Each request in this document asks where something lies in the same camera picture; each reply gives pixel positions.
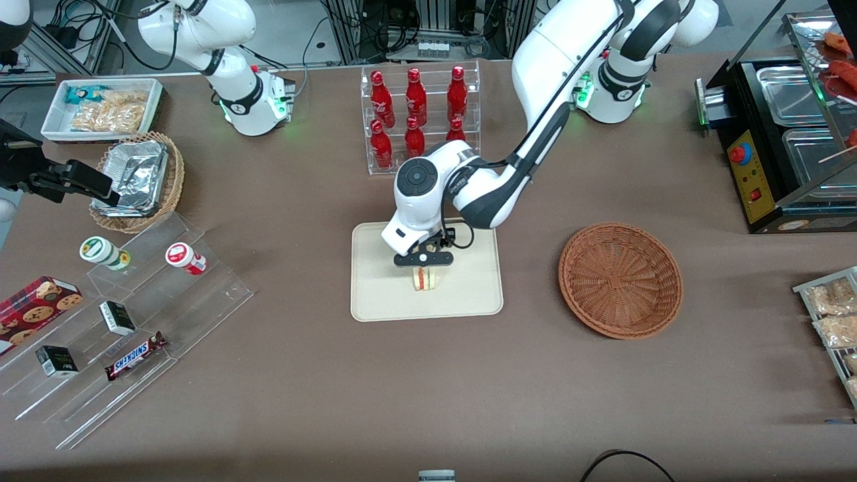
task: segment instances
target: red switch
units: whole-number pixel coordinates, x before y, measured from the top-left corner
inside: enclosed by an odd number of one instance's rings
[[[729,160],[731,160],[735,164],[738,164],[742,160],[744,160],[745,156],[746,156],[746,151],[741,146],[738,146],[736,148],[732,148],[732,150],[729,151]]]

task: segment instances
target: brown wicker basket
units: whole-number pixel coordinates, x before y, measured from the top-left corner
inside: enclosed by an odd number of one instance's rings
[[[589,226],[568,240],[560,288],[580,321],[622,340],[666,328],[684,294],[669,250],[648,232],[619,223]]]
[[[121,231],[127,234],[136,234],[149,225],[155,222],[164,214],[170,213],[176,208],[178,199],[182,196],[182,183],[184,182],[184,160],[182,153],[178,152],[176,144],[169,137],[158,132],[147,132],[138,136],[129,137],[120,142],[144,142],[158,141],[163,142],[170,149],[170,158],[167,160],[167,172],[164,178],[164,188],[161,191],[161,205],[158,212],[148,218],[108,218],[96,213],[92,208],[89,208],[89,214],[95,219],[99,226],[112,231]],[[99,162],[99,170],[103,170],[107,153],[101,156]]]

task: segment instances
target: yellow control panel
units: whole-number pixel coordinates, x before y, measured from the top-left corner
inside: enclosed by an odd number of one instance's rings
[[[729,146],[726,155],[729,156],[729,165],[732,166],[732,175],[738,185],[744,212],[747,219],[754,223],[773,211],[776,204],[749,130]]]

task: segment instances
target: white bottle with green label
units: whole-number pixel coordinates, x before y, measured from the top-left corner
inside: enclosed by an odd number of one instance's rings
[[[124,269],[131,263],[131,255],[126,250],[117,248],[100,236],[92,236],[81,244],[81,258],[113,271]]]

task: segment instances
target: table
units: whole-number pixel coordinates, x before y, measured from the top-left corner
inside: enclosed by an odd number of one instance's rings
[[[202,77],[162,77],[159,130],[187,163],[178,211],[258,294],[77,449],[0,405],[6,480],[399,482],[451,467],[464,482],[565,481],[619,448],[680,480],[853,480],[857,428],[822,424],[853,411],[790,287],[854,265],[854,236],[746,234],[717,139],[693,128],[693,80],[721,62],[662,56],[621,125],[572,115],[497,231],[500,314],[378,323],[349,313],[351,230],[394,209],[392,180],[366,172],[359,68],[313,70],[295,122],[261,138],[223,121]],[[490,160],[524,133],[510,66],[482,63]],[[0,296],[83,275],[87,236],[127,239],[86,205],[25,198]],[[607,220],[651,232],[681,267],[681,312],[652,339],[605,339],[560,295],[563,245]],[[635,460],[598,472],[659,480]]]

